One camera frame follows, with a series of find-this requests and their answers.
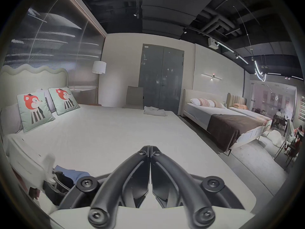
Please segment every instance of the wavy headboard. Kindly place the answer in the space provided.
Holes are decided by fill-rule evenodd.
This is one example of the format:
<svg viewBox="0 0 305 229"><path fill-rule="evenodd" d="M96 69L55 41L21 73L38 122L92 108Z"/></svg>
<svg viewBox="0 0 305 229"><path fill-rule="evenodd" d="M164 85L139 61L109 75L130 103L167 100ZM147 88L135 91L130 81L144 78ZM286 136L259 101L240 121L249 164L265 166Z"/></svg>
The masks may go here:
<svg viewBox="0 0 305 229"><path fill-rule="evenodd" d="M233 104L247 104L247 99L244 97L240 97L237 95L232 95L231 93L228 93L227 95L227 108L232 107Z"/></svg>
<svg viewBox="0 0 305 229"><path fill-rule="evenodd" d="M215 100L220 103L225 103L225 98L216 94L211 94L211 93L205 93L201 91L195 91L191 89L184 89L183 90L183 97L182 97L182 109L181 112L185 110L185 105L187 103L190 103L190 99L192 98L205 98L208 100Z"/></svg>
<svg viewBox="0 0 305 229"><path fill-rule="evenodd" d="M48 66L33 68L23 64L13 69L4 65L0 71L0 109L17 103L17 95L32 93L37 89L65 87L68 83L68 72L63 69L52 70Z"/></svg>

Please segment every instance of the white lampshade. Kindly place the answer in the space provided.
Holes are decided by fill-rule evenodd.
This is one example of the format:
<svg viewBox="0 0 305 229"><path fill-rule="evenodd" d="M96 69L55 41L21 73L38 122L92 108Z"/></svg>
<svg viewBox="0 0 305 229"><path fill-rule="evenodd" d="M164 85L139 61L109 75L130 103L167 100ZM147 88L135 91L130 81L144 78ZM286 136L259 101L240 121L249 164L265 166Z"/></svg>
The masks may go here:
<svg viewBox="0 0 305 229"><path fill-rule="evenodd" d="M95 74L105 74L106 72L106 63L103 61L94 61L93 67L92 67L92 73Z"/></svg>

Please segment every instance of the blue cloth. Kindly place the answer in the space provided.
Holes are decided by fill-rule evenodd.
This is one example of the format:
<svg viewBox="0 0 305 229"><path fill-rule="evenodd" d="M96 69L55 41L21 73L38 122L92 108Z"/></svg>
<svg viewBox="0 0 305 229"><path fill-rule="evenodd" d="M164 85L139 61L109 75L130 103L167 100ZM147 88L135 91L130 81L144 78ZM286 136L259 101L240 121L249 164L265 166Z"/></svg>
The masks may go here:
<svg viewBox="0 0 305 229"><path fill-rule="evenodd" d="M73 180L74 184L76 184L77 180L80 179L81 177L90 175L88 172L85 172L85 171L67 170L60 166L56 166L54 170L63 172L63 174L66 177L71 178Z"/></svg>

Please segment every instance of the upholstered headboard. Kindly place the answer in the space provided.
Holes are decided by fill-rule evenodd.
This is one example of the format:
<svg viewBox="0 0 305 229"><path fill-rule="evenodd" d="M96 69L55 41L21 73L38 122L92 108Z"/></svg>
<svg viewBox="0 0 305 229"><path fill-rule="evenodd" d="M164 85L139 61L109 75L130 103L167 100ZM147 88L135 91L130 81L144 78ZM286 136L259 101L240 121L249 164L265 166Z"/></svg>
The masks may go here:
<svg viewBox="0 0 305 229"><path fill-rule="evenodd" d="M52 70L48 66L33 68L23 64L13 69L4 65L0 71L0 109L17 103L17 95L32 93L37 89L65 87L68 83L68 72L63 69Z"/></svg>
<svg viewBox="0 0 305 229"><path fill-rule="evenodd" d="M247 99L244 97L240 97L237 95L232 95L231 93L228 93L227 95L227 108L232 107L233 104L247 104Z"/></svg>
<svg viewBox="0 0 305 229"><path fill-rule="evenodd" d="M221 97L219 95L216 94L211 94L211 93L205 93L205 92L201 92L201 91L195 91L195 90L191 90L191 89L184 89L183 90L183 97L182 97L182 112L185 110L185 105L187 103L190 103L190 99L192 98L205 98L208 100L215 100L217 102L220 103L225 103L225 98Z"/></svg>

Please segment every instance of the cartoon fox pillow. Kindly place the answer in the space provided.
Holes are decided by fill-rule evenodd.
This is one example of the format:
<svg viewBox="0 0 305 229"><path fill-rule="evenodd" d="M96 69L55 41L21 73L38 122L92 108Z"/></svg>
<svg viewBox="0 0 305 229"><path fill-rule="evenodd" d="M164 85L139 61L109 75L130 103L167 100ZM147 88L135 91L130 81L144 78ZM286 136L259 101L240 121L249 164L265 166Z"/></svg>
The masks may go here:
<svg viewBox="0 0 305 229"><path fill-rule="evenodd" d="M24 132L55 120L43 92L17 95L17 101Z"/></svg>
<svg viewBox="0 0 305 229"><path fill-rule="evenodd" d="M79 105L68 87L49 88L49 93L58 115L79 108Z"/></svg>

